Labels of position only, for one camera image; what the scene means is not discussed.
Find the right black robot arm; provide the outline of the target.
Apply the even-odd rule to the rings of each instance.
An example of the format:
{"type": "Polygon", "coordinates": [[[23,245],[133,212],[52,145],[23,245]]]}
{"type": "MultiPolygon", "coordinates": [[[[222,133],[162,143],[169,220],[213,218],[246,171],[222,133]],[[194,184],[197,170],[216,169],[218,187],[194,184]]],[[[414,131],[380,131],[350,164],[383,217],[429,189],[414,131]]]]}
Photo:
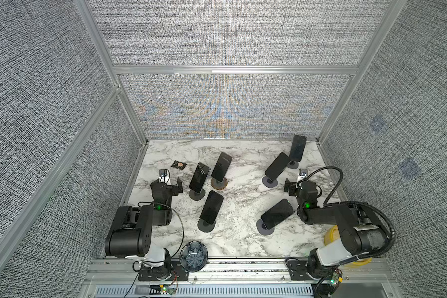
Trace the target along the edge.
{"type": "Polygon", "coordinates": [[[338,228],[338,240],[309,253],[306,272],[314,279],[326,278],[343,265],[379,257],[396,241],[396,228],[378,208],[360,201],[329,202],[342,181],[340,168],[325,166],[299,181],[285,180],[284,183],[284,192],[297,200],[297,215],[301,221],[307,225],[335,225],[338,228]],[[339,178],[320,207],[317,200],[322,192],[310,178],[324,170],[339,172],[339,178]]]}

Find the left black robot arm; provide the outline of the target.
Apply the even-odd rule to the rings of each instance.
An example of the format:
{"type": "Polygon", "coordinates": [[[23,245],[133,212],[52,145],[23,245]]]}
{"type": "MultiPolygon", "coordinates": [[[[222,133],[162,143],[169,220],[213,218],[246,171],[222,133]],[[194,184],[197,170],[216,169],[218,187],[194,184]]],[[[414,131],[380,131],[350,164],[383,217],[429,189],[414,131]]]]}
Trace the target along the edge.
{"type": "Polygon", "coordinates": [[[183,192],[180,178],[169,185],[160,180],[151,183],[152,202],[142,207],[121,206],[105,240],[108,257],[133,260],[132,269],[139,281],[173,281],[178,278],[168,249],[152,242],[154,227],[168,226],[173,216],[172,198],[183,192]]]}

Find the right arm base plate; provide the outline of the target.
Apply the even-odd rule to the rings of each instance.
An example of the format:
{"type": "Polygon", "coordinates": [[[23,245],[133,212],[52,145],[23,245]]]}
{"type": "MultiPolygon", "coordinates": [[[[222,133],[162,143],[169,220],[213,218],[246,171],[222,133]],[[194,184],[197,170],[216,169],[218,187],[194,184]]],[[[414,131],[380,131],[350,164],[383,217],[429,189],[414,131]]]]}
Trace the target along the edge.
{"type": "Polygon", "coordinates": [[[287,258],[284,264],[289,271],[292,281],[317,281],[331,277],[336,270],[336,266],[322,266],[314,258],[310,258],[310,265],[307,264],[307,259],[298,258],[287,258]]]}

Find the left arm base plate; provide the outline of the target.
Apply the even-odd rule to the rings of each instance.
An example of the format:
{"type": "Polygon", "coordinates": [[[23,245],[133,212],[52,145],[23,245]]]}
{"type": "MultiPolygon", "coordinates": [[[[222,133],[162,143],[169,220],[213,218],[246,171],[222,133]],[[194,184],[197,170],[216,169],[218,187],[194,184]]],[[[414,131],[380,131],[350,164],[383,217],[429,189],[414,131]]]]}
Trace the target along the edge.
{"type": "Polygon", "coordinates": [[[184,269],[178,260],[171,260],[163,266],[145,265],[140,268],[138,280],[170,283],[177,278],[177,281],[187,281],[189,271],[184,269]]]}

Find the blue case phone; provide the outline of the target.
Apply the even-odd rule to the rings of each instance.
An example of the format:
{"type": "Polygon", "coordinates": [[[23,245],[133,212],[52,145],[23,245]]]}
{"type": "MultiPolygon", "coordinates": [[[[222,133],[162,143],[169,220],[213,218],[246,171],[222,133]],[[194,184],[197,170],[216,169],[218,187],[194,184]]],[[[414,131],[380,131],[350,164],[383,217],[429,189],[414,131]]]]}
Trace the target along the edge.
{"type": "Polygon", "coordinates": [[[266,228],[275,228],[277,225],[285,221],[293,215],[294,209],[287,199],[282,199],[273,207],[261,215],[266,228]]]}

